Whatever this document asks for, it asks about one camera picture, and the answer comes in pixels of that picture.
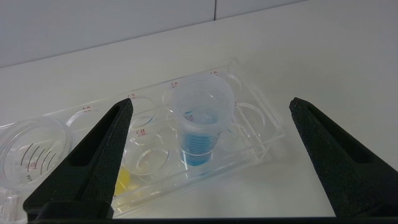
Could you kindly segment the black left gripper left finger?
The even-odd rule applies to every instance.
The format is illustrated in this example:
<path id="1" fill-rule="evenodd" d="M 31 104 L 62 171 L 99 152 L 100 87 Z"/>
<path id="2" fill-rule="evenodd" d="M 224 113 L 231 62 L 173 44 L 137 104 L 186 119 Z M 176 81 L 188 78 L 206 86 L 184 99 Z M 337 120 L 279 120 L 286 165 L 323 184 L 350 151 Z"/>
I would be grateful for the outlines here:
<path id="1" fill-rule="evenodd" d="M 133 114 L 116 103 L 24 201 L 28 221 L 107 221 Z"/>

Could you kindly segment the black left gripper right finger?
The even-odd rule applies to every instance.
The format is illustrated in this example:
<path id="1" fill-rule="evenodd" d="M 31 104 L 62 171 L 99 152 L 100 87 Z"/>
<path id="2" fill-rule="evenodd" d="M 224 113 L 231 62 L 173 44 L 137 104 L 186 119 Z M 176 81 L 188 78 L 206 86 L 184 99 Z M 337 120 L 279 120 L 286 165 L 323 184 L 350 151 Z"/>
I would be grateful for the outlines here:
<path id="1" fill-rule="evenodd" d="M 397 171 L 310 102 L 289 109 L 335 215 L 397 217 Z"/>

